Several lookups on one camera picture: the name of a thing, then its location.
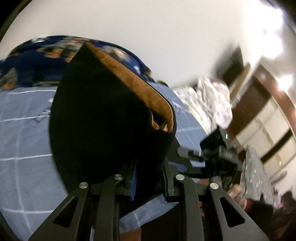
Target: navy blue patterned fabric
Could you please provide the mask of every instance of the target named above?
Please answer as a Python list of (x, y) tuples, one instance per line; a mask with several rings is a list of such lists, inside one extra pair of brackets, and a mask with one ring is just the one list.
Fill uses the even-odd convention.
[(143, 80), (150, 80), (150, 69), (132, 52), (121, 46), (73, 36), (50, 36), (32, 39), (14, 48), (0, 61), (0, 87), (57, 85), (67, 64), (85, 42), (104, 49)]

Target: white grid pattern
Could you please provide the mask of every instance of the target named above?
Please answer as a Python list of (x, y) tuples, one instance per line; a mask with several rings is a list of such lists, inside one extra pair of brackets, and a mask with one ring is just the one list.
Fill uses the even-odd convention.
[[(161, 93), (162, 94), (165, 94), (167, 96), (165, 96), (165, 98), (167, 99), (170, 99), (170, 102), (172, 103), (172, 100), (176, 101), (176, 102), (180, 102), (180, 99), (175, 96), (175, 94), (173, 93), (172, 94), (169, 94), (167, 93), (166, 91), (166, 88), (165, 86), (163, 85), (157, 85), (158, 89), (161, 88)], [(23, 92), (8, 92), (6, 93), (7, 94), (7, 98), (5, 98), (5, 103), (7, 103), (9, 97), (8, 96), (12, 96), (12, 95), (18, 95), (18, 94), (23, 94), (23, 93), (32, 93), (32, 92), (39, 92), (39, 91), (53, 91), (55, 92), (56, 90), (31, 90), (31, 91), (23, 91)], [(188, 118), (188, 116), (186, 115), (186, 113), (184, 112), (183, 108), (180, 108), (181, 110), (181, 113), (178, 113), (178, 114), (181, 114), (182, 116), (185, 115), (185, 118), (184, 117), (178, 117), (178, 118), (181, 118), (181, 119), (185, 119), (188, 121), (188, 123), (191, 123), (190, 122), (190, 119)], [(8, 121), (18, 121), (18, 120), (24, 120), (24, 119), (33, 119), (33, 118), (36, 118), (38, 116), (34, 116), (34, 117), (21, 117), (21, 118), (12, 118), (12, 119), (6, 119), (6, 120), (1, 120), (1, 116), (0, 116), (0, 123), (3, 123), (3, 122), (8, 122)], [(188, 128), (184, 128), (181, 124), (180, 124), (180, 119), (179, 121), (177, 120), (176, 118), (176, 122), (177, 122), (177, 126), (178, 126), (178, 129), (176, 131), (176, 133), (179, 133), (179, 132), (184, 132), (185, 135), (187, 136), (188, 140), (190, 141), (190, 143), (192, 144), (192, 146), (199, 150), (199, 147), (197, 146), (199, 143), (195, 143), (195, 141), (192, 141), (192, 139), (190, 138), (190, 136), (186, 133), (188, 131), (199, 131), (201, 130), (202, 131), (202, 128), (200, 126), (196, 126), (196, 127), (188, 127)], [(19, 157), (18, 156), (18, 151), (19, 151), (19, 148), (20, 148), (20, 138), (21, 138), (21, 133), (22, 133), (22, 130), (23, 130), (23, 126), (21, 128), (21, 131), (20, 131), (20, 134), (18, 135), (17, 137), (17, 141), (16, 141), (16, 145), (17, 145), (17, 151), (16, 151), (16, 155), (15, 157), (10, 157), (10, 158), (0, 158), (0, 162), (2, 161), (14, 161), (14, 167), (15, 167), (15, 175), (16, 175), (16, 188), (17, 188), (17, 194), (18, 194), (18, 198), (19, 198), (19, 203), (20, 203), (20, 207), (21, 209), (18, 210), (18, 209), (10, 209), (10, 208), (6, 208), (6, 207), (0, 207), (0, 210), (2, 211), (5, 211), (5, 212), (8, 212), (8, 213), (19, 213), (19, 214), (22, 214), (24, 216), (24, 220), (26, 221), (26, 225), (28, 227), (28, 230), (30, 231), (30, 233), (32, 233), (32, 228), (31, 228), (31, 224), (28, 220), (28, 217), (27, 215), (32, 215), (32, 214), (50, 214), (53, 210), (40, 210), (40, 211), (29, 211), (29, 210), (25, 210), (24, 208), (24, 205), (22, 203), (22, 195), (21, 195), (21, 190), (20, 190), (20, 184), (19, 184), (19, 170), (18, 170), (18, 161), (19, 160), (24, 160), (24, 159), (32, 159), (32, 158), (39, 158), (39, 157), (44, 157), (44, 156), (52, 156), (52, 154), (44, 154), (44, 155), (36, 155), (36, 156), (24, 156), (24, 157)]]
[[(18, 94), (24, 94), (24, 93), (32, 93), (32, 92), (40, 92), (40, 91), (52, 91), (52, 92), (56, 92), (56, 90), (36, 90), (37, 87), (35, 87), (35, 90), (31, 90), (31, 91), (23, 91), (23, 92), (7, 92), (6, 93), (6, 98), (5, 98), (5, 103), (4, 106), (6, 106), (8, 100), (9, 100), (9, 96), (11, 95), (18, 95)], [(33, 117), (25, 117), (25, 113), (28, 110), (29, 106), (30, 106), (30, 102), (33, 99), (33, 96), (30, 95), (29, 97), (30, 99), (28, 100), (27, 103), (27, 109), (24, 109), (24, 114), (21, 118), (12, 118), (12, 119), (6, 119), (6, 120), (1, 120), (1, 116), (0, 116), (0, 123), (3, 122), (9, 122), (9, 121), (19, 121), (19, 120), (25, 120), (25, 119), (34, 119), (36, 117), (40, 117), (40, 116), (33, 116)], [(11, 209), (11, 208), (6, 208), (6, 207), (0, 207), (1, 211), (5, 211), (8, 213), (20, 213), (23, 214), (24, 220), (26, 222), (26, 225), (28, 227), (29, 232), (32, 234), (33, 230), (31, 227), (31, 224), (29, 222), (29, 219), (27, 217), (27, 215), (30, 214), (44, 214), (44, 213), (52, 213), (53, 210), (45, 210), (45, 211), (28, 211), (25, 210), (24, 204), (23, 204), (23, 200), (22, 200), (22, 194), (21, 194), (21, 189), (20, 189), (20, 181), (19, 181), (19, 170), (18, 170), (18, 161), (19, 160), (23, 160), (23, 159), (31, 159), (31, 158), (38, 158), (38, 157), (44, 157), (44, 156), (52, 156), (52, 154), (45, 154), (45, 155), (37, 155), (37, 156), (24, 156), (24, 157), (19, 157), (18, 153), (19, 153), (19, 149), (20, 149), (20, 140), (21, 140), (21, 135), (23, 132), (23, 128), (24, 128), (24, 122), (22, 122), (21, 124), (21, 129), (20, 132), (17, 136), (17, 140), (16, 140), (16, 155), (15, 157), (11, 157), (11, 158), (0, 158), (0, 161), (14, 161), (14, 170), (15, 170), (15, 184), (16, 184), (16, 189), (17, 189), (17, 196), (19, 199), (19, 204), (20, 204), (20, 210), (15, 210), (15, 209)]]

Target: ceiling light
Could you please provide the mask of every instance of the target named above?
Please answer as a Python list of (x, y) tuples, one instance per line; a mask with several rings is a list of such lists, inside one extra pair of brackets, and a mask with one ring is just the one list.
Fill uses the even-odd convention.
[(283, 91), (287, 91), (292, 85), (293, 77), (292, 75), (285, 75), (276, 80), (279, 84), (279, 89)]
[(263, 28), (267, 32), (275, 32), (282, 27), (283, 24), (283, 12), (279, 8), (263, 7), (262, 21)]
[(262, 43), (263, 56), (274, 59), (283, 51), (281, 39), (275, 35), (265, 36)]

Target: bed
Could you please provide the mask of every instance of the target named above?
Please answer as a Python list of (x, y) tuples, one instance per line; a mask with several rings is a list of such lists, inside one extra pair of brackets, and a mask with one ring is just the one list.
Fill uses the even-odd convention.
[[(67, 61), (78, 51), (80, 43), (76, 45), (77, 41), (85, 40), (79, 38), (71, 42), (77, 37), (67, 37), (67, 42), (63, 42), (67, 48), (58, 52), (55, 43), (64, 38), (66, 36), (28, 41), (11, 52), (12, 58), (0, 63), (0, 82), (2, 80), (4, 86), (0, 92), (0, 211), (21, 240), (28, 240), (67, 196), (49, 145), (50, 106), (57, 89), (52, 85), (58, 83)], [(163, 84), (151, 81), (149, 69), (128, 50), (109, 43), (111, 49), (106, 48), (106, 43), (101, 41), (96, 43), (128, 65), (172, 104), (176, 113), (178, 142), (186, 148), (200, 150), (199, 143), (206, 133), (174, 92)], [(121, 51), (119, 55), (114, 48)], [(122, 52), (127, 54), (128, 59), (122, 56)], [(44, 58), (45, 64), (42, 65), (40, 61)], [(161, 216), (174, 205), (165, 203), (159, 196), (123, 217), (120, 231), (137, 228)]]

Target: light blue bedsheet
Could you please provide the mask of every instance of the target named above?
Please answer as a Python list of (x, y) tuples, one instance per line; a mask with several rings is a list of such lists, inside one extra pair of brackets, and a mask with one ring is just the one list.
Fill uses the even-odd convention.
[[(199, 143), (206, 134), (199, 123), (172, 90), (150, 84), (174, 107), (180, 145), (200, 150)], [(67, 196), (52, 160), (49, 117), (38, 121), (50, 107), (55, 91), (56, 87), (20, 87), (0, 92), (0, 211), (21, 240), (28, 240)], [(123, 217), (120, 230), (137, 228), (174, 205), (159, 196)]]

